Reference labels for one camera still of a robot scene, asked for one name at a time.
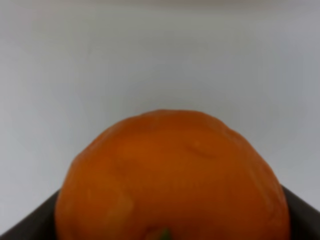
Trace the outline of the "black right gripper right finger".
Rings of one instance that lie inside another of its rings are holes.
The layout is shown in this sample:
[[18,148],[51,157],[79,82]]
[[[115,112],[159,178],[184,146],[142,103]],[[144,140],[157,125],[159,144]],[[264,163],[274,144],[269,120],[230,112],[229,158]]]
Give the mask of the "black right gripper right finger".
[[282,186],[290,216],[291,240],[320,240],[320,212]]

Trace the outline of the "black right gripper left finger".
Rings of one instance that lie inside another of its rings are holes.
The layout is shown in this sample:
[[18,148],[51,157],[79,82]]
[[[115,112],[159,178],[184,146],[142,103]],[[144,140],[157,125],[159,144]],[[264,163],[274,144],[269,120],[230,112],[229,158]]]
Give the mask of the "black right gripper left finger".
[[54,209],[56,191],[27,217],[0,236],[1,240],[56,240]]

